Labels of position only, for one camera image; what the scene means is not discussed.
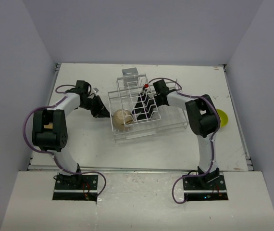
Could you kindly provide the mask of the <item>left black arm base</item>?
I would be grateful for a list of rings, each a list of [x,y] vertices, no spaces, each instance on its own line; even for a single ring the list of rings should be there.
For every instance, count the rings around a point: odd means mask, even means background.
[[[53,178],[55,179],[52,197],[54,201],[97,201],[98,175],[58,174]]]

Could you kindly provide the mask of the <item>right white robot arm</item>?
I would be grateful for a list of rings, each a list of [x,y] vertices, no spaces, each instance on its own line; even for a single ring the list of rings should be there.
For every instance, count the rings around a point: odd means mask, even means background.
[[[149,83],[142,87],[132,114],[137,120],[150,118],[156,107],[166,105],[185,110],[192,132],[197,136],[199,145],[199,165],[197,175],[188,175],[190,183],[198,183],[203,189],[210,188],[219,177],[219,168],[215,155],[215,136],[220,128],[221,120],[208,94],[191,96],[182,93],[182,87],[177,81],[174,89],[170,89],[166,78],[152,79],[154,96],[146,96]]]

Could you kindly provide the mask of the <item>yellow-green bowl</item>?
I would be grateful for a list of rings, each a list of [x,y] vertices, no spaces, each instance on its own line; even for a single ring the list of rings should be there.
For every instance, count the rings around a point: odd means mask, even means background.
[[[229,118],[228,115],[225,111],[221,110],[221,109],[216,109],[218,116],[220,118],[220,127],[223,128],[228,124]]]

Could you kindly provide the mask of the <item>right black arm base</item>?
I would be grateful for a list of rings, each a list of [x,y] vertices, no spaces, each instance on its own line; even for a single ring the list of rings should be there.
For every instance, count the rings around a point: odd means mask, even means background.
[[[184,178],[182,182],[186,202],[229,200],[223,173],[209,182],[197,177]]]

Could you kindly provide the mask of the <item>beige bowl with drawing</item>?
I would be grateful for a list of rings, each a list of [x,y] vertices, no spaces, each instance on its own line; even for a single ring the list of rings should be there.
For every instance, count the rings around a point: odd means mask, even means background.
[[[128,129],[128,125],[133,123],[133,117],[129,110],[117,110],[112,116],[112,124],[119,131]]]

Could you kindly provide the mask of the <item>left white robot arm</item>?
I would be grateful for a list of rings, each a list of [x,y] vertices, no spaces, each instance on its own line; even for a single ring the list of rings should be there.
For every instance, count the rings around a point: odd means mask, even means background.
[[[67,176],[66,183],[72,189],[82,186],[83,177],[79,164],[65,148],[69,140],[66,118],[79,108],[89,110],[94,118],[109,118],[110,113],[92,86],[78,80],[64,91],[63,98],[51,106],[33,110],[32,144],[33,151],[48,154],[55,162],[61,175]]]

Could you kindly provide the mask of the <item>white wire dish rack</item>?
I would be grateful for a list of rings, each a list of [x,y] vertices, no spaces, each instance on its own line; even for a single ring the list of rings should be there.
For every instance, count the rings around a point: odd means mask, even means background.
[[[155,100],[153,82],[145,74],[126,75],[108,92],[111,127],[115,141],[154,135],[172,129],[186,129],[186,112]]]

